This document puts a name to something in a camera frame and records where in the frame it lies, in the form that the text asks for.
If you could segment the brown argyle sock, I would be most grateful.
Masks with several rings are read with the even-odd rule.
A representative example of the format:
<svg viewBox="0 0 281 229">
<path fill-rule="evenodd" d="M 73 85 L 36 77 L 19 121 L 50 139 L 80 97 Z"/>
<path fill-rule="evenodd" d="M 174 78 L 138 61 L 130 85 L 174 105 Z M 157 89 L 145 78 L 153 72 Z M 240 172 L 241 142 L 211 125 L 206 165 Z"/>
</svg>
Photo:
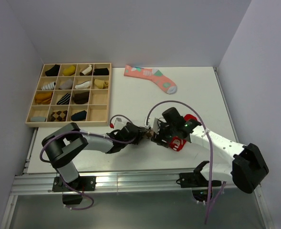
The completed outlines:
<svg viewBox="0 0 281 229">
<path fill-rule="evenodd" d="M 143 138 L 151 140 L 151 138 L 153 137 L 154 132 L 152 130 L 148 130 L 146 131 L 146 133 L 143 135 Z"/>
<path fill-rule="evenodd" d="M 50 115 L 50 122 L 65 122 L 67 113 L 67 110 L 52 112 Z"/>
</svg>

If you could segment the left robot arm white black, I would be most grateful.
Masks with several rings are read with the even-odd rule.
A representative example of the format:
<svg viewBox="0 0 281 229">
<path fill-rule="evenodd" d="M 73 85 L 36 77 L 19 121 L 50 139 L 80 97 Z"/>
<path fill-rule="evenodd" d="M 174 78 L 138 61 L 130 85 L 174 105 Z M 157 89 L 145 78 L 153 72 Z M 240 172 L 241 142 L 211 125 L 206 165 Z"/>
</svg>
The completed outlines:
<svg viewBox="0 0 281 229">
<path fill-rule="evenodd" d="M 76 190 L 81 179 L 73 159 L 82 150 L 117 153 L 128 144 L 137 145 L 146 132 L 146 128 L 128 122 L 121 128 L 100 135 L 82 131 L 76 123 L 69 123 L 43 139 L 40 160 L 51 164 L 61 175 L 66 188 Z"/>
</svg>

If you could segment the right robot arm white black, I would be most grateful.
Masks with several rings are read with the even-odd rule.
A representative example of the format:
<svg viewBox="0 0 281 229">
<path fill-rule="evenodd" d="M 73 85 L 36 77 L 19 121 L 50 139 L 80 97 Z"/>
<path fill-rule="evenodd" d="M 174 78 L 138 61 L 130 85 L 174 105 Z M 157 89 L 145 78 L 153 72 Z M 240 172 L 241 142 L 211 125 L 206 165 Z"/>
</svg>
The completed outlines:
<svg viewBox="0 0 281 229">
<path fill-rule="evenodd" d="M 180 174 L 182 188 L 220 187 L 222 182 L 232 182 L 241 191 L 250 194 L 268 175 L 268 166 L 255 144 L 243 145 L 222 137 L 205 129 L 194 116 L 181 116 L 174 107 L 164 111 L 162 117 L 163 121 L 145 119 L 145 125 L 154 132 L 152 142 L 172 147 L 177 152 L 185 142 L 189 142 L 212 150 L 224 160 L 221 164 L 203 161 L 193 172 Z"/>
</svg>

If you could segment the red patterned sock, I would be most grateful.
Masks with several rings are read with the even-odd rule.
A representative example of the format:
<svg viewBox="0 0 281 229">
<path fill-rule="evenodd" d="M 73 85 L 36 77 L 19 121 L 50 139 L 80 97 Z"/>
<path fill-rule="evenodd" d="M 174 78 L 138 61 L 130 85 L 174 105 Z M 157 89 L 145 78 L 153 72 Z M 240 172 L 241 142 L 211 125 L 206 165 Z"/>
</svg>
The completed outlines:
<svg viewBox="0 0 281 229">
<path fill-rule="evenodd" d="M 197 118 L 195 116 L 191 115 L 191 114 L 187 114 L 187 115 L 184 116 L 185 121 L 189 121 L 191 119 L 197 121 Z M 169 143 L 169 147 L 172 150 L 174 150 L 176 152 L 179 152 L 184 147 L 186 142 L 187 142 L 186 140 L 180 139 L 177 136 L 175 136 L 175 137 L 172 138 L 171 142 Z"/>
</svg>

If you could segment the navy rolled sock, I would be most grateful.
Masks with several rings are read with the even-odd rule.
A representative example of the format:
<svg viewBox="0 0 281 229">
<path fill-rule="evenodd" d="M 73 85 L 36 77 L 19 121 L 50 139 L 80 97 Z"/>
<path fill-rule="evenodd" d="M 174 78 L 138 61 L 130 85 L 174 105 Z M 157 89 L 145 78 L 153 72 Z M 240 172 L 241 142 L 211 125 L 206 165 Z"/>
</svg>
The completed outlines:
<svg viewBox="0 0 281 229">
<path fill-rule="evenodd" d="M 83 120 L 86 119 L 86 116 L 87 116 L 87 112 L 86 112 L 85 110 L 83 110 L 83 111 L 74 113 L 74 114 L 71 116 L 71 120 L 72 120 L 72 121 L 83 121 Z"/>
</svg>

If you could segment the tan rolled sock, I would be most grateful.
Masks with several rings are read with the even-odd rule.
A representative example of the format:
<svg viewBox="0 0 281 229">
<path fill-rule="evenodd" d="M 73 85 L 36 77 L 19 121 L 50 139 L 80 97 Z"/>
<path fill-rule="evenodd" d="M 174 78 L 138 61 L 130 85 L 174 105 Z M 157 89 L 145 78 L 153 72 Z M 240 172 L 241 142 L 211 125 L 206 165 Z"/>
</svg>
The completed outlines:
<svg viewBox="0 0 281 229">
<path fill-rule="evenodd" d="M 95 79 L 94 80 L 94 85 L 98 89 L 106 89 L 109 86 L 109 81 L 108 80 L 100 80 L 100 79 Z"/>
</svg>

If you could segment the pink patterned sock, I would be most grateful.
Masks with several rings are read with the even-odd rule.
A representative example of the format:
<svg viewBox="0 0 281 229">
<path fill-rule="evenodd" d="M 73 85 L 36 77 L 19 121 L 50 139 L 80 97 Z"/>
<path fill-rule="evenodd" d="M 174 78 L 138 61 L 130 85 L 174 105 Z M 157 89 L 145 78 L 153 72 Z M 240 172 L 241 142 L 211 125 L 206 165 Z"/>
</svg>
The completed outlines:
<svg viewBox="0 0 281 229">
<path fill-rule="evenodd" d="M 140 68 L 126 65 L 124 76 L 151 81 L 166 94 L 177 92 L 177 85 L 157 68 Z"/>
</svg>

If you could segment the dark brown rolled sock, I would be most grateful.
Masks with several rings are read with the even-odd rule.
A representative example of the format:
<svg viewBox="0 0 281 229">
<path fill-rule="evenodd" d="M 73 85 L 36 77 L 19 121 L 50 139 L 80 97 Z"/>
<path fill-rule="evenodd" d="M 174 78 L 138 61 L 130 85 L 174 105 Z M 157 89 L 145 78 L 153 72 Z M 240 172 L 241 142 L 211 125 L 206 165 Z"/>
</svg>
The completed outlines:
<svg viewBox="0 0 281 229">
<path fill-rule="evenodd" d="M 89 95 L 90 95 L 89 91 L 83 92 L 83 93 L 74 94 L 73 102 L 75 104 L 85 104 L 85 103 L 87 103 L 89 101 Z"/>
</svg>

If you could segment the black rolled sock top right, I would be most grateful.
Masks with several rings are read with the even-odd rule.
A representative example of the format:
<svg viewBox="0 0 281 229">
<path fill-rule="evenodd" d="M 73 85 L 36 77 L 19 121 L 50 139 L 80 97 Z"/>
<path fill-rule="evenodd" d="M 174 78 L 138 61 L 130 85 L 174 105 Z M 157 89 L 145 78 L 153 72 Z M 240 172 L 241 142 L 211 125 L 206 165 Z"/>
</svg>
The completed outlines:
<svg viewBox="0 0 281 229">
<path fill-rule="evenodd" d="M 109 75 L 109 69 L 108 68 L 95 68 L 93 75 L 95 76 L 107 76 Z"/>
</svg>

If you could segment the black rolled sock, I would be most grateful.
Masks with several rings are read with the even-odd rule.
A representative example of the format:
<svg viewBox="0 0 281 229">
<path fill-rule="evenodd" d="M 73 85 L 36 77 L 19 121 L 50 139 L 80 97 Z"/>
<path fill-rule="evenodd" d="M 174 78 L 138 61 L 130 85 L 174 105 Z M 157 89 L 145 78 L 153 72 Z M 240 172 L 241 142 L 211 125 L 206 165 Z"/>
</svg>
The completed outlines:
<svg viewBox="0 0 281 229">
<path fill-rule="evenodd" d="M 109 69 L 108 68 L 95 68 L 93 75 L 95 76 L 107 76 L 109 75 Z"/>
<path fill-rule="evenodd" d="M 60 70 L 60 65 L 55 64 L 51 69 L 45 71 L 45 75 L 50 76 L 58 76 Z"/>
</svg>

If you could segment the brown argyle rolled sock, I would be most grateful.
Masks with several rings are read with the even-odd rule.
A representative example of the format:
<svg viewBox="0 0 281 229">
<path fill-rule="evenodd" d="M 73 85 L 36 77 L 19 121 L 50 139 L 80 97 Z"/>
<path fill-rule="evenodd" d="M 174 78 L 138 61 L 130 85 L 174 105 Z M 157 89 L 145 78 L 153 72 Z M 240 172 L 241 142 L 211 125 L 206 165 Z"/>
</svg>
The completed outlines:
<svg viewBox="0 0 281 229">
<path fill-rule="evenodd" d="M 65 122 L 67 113 L 67 110 L 52 112 L 50 115 L 50 122 Z"/>
</svg>

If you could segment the black white striped sock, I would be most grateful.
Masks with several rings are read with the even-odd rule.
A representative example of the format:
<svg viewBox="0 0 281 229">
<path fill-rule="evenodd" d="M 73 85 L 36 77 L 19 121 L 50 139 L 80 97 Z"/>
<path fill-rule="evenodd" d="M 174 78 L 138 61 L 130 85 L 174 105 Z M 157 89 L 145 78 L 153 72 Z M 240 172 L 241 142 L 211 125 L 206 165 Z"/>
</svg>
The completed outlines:
<svg viewBox="0 0 281 229">
<path fill-rule="evenodd" d="M 63 95 L 60 100 L 56 103 L 57 105 L 68 105 L 70 103 L 71 94 L 66 93 Z"/>
</svg>

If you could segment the white brown rolled sock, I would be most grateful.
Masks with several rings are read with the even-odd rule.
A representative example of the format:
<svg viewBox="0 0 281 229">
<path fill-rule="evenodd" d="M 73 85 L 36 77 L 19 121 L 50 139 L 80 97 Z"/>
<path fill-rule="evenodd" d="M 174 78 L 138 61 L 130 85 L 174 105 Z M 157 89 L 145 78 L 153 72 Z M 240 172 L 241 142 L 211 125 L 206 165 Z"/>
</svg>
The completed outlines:
<svg viewBox="0 0 281 229">
<path fill-rule="evenodd" d="M 92 69 L 93 69 L 92 65 L 89 64 L 86 68 L 84 68 L 82 71 L 80 71 L 79 75 L 80 76 L 87 76 L 92 72 Z"/>
</svg>

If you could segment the wooden compartment tray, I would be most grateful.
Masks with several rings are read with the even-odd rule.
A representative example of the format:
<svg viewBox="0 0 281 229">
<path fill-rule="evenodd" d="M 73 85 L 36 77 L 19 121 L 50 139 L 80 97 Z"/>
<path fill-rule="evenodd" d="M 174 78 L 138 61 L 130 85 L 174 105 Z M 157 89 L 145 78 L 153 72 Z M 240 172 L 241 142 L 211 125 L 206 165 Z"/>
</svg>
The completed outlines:
<svg viewBox="0 0 281 229">
<path fill-rule="evenodd" d="M 27 115 L 29 127 L 108 124 L 111 63 L 44 64 Z"/>
</svg>

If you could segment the yellow rolled sock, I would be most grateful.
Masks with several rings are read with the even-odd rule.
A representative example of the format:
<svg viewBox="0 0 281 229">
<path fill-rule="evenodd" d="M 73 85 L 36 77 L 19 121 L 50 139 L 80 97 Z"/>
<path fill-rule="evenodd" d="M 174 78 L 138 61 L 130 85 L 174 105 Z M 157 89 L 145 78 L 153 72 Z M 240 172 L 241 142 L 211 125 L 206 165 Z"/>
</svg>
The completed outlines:
<svg viewBox="0 0 281 229">
<path fill-rule="evenodd" d="M 71 76 L 75 74 L 75 71 L 76 71 L 76 67 L 74 65 L 71 65 L 68 68 L 65 68 L 62 74 L 63 76 Z"/>
</svg>

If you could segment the white striped rolled sock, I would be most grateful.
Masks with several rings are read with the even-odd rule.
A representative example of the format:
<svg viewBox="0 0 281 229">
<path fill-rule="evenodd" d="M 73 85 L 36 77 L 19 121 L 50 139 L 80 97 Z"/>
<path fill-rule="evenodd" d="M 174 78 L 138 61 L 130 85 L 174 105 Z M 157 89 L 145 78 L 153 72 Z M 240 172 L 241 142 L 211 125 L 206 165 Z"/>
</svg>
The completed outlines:
<svg viewBox="0 0 281 229">
<path fill-rule="evenodd" d="M 51 82 L 51 83 L 48 83 L 44 86 L 41 87 L 41 90 L 53 90 L 56 86 L 56 82 Z"/>
</svg>

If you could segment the mustard rolled sock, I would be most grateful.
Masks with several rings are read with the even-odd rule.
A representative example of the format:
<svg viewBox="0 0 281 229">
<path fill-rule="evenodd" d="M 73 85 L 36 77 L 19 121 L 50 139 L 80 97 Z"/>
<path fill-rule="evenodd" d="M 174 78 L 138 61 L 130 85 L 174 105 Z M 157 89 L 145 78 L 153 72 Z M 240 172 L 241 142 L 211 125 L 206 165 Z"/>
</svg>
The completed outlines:
<svg viewBox="0 0 281 229">
<path fill-rule="evenodd" d="M 50 104 L 53 92 L 38 93 L 34 99 L 37 104 Z"/>
</svg>

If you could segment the light grey rolled sock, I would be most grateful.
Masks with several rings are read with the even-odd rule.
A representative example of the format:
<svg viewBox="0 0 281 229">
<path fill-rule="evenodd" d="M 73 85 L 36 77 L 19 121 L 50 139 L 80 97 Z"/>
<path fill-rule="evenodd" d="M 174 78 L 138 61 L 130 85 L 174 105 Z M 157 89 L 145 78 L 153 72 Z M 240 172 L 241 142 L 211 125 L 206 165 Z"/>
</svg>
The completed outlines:
<svg viewBox="0 0 281 229">
<path fill-rule="evenodd" d="M 43 116 L 34 116 L 30 118 L 31 122 L 45 122 L 46 121 L 46 117 Z"/>
</svg>

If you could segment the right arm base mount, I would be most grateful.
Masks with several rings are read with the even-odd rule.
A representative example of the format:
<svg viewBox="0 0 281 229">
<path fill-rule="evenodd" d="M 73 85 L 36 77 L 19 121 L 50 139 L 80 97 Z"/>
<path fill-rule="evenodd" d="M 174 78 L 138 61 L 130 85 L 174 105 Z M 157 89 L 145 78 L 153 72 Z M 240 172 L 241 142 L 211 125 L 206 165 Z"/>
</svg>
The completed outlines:
<svg viewBox="0 0 281 229">
<path fill-rule="evenodd" d="M 193 198 L 197 202 L 206 203 L 208 200 L 208 180 L 201 174 L 200 169 L 193 172 L 180 173 L 176 183 L 181 188 L 200 188 L 192 191 Z"/>
</svg>

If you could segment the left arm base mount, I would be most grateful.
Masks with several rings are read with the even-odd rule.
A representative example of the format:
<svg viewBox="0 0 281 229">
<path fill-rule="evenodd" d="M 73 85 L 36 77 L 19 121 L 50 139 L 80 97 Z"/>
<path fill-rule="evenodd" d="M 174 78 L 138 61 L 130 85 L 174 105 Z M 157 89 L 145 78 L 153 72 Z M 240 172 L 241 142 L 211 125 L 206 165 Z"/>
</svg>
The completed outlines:
<svg viewBox="0 0 281 229">
<path fill-rule="evenodd" d="M 52 192 L 62 193 L 62 203 L 66 208 L 72 210 L 85 210 L 94 205 L 94 199 L 86 194 L 86 191 L 95 191 L 95 176 L 80 176 L 75 181 L 66 183 L 61 176 L 54 178 Z M 90 200 L 91 204 L 87 207 L 77 208 L 83 200 Z"/>
</svg>

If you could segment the aluminium rail frame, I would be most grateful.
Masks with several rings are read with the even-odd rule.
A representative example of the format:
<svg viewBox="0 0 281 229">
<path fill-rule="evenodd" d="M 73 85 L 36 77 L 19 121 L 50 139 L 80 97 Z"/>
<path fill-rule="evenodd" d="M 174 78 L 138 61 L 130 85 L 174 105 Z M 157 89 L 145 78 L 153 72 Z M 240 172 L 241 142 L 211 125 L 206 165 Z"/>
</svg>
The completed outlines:
<svg viewBox="0 0 281 229">
<path fill-rule="evenodd" d="M 56 228 L 56 215 L 67 217 L 68 211 L 54 202 L 58 193 L 52 192 L 55 173 L 30 174 L 28 172 L 38 140 L 46 128 L 36 129 L 33 133 L 25 168 L 21 176 L 14 178 L 9 200 L 1 222 L 1 228 Z M 168 168 L 151 170 L 101 170 L 85 171 L 84 175 L 96 177 L 95 206 L 101 208 L 109 204 L 110 211 L 124 207 L 125 199 L 134 199 L 137 206 L 129 213 L 132 217 L 139 213 L 139 207 L 145 199 L 152 199 L 154 194 L 162 194 L 164 198 L 156 208 L 164 209 L 170 200 L 172 213 L 180 209 L 184 214 L 192 215 L 192 228 L 204 229 L 272 229 L 275 227 L 261 187 L 253 194 L 243 194 L 231 183 L 227 184 L 210 213 L 209 222 L 203 223 L 205 206 L 193 202 L 183 203 L 181 198 L 184 189 L 175 179 L 179 173 L 188 172 L 188 168 Z"/>
</svg>

